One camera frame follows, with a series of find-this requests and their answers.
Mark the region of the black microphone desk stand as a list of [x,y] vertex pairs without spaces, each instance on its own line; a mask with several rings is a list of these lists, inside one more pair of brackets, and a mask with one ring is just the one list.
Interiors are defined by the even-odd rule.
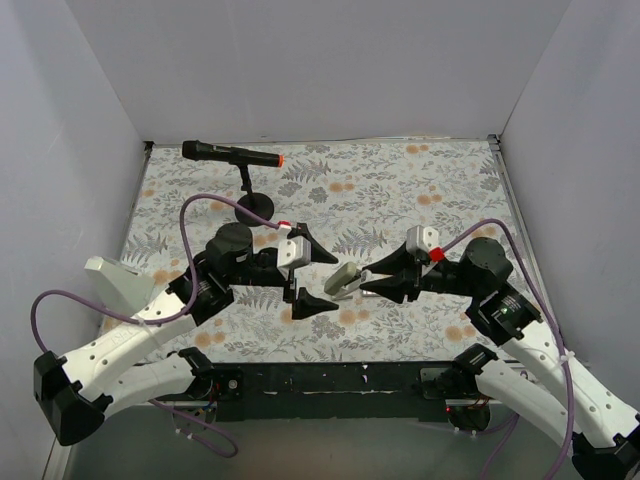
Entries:
[[[249,174],[249,167],[247,165],[239,165],[239,169],[242,185],[241,191],[244,195],[238,200],[238,204],[243,208],[252,212],[255,216],[262,218],[263,220],[270,221],[274,214],[274,203],[271,198],[262,193],[256,193],[253,191],[251,177]],[[252,216],[243,213],[239,210],[235,210],[236,219],[248,226],[257,227],[261,223],[254,219]]]

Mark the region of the white angled bracket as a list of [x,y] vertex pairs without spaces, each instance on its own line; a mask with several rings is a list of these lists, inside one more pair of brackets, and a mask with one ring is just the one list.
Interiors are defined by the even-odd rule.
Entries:
[[92,256],[84,266],[102,304],[113,312],[132,316],[151,300],[155,280],[110,258]]

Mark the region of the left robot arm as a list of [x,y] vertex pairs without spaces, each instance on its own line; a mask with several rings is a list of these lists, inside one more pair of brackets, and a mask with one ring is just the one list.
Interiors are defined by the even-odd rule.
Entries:
[[147,400],[175,394],[200,400],[219,388],[197,349],[141,361],[230,306],[236,285],[282,288],[295,320],[336,310],[337,304],[297,287],[295,272],[311,263],[335,264],[337,258],[304,223],[281,223],[278,236],[276,247],[256,251],[248,226],[225,224],[192,267],[128,321],[64,355],[41,354],[34,362],[34,397],[58,442],[74,445],[110,416]]

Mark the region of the black microphone orange tip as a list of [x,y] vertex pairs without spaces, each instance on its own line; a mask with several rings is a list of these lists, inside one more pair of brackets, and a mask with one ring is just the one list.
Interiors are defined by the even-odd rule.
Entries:
[[213,145],[198,140],[184,141],[182,156],[194,161],[217,161],[232,165],[280,168],[284,164],[282,155],[239,147]]

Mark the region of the black base frame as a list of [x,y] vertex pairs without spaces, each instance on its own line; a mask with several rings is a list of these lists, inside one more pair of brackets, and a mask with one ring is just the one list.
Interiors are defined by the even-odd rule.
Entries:
[[490,402],[451,361],[214,363],[180,352],[194,374],[170,401],[213,410],[219,422],[415,419],[481,432]]

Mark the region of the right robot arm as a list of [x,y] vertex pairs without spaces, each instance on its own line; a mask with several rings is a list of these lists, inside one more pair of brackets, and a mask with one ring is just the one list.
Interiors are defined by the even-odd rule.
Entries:
[[533,375],[516,373],[474,345],[455,358],[452,383],[464,397],[500,401],[545,433],[584,479],[631,479],[639,472],[639,413],[599,382],[554,337],[539,310],[508,281],[513,266],[494,239],[471,240],[451,262],[418,228],[387,257],[368,265],[364,289],[395,303],[421,292],[468,297],[475,329]]

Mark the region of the beige green stapler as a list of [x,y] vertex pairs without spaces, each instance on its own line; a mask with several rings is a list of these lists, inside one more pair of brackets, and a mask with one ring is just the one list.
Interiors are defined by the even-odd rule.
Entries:
[[353,262],[344,263],[324,284],[324,293],[333,299],[348,296],[361,280],[362,271]]

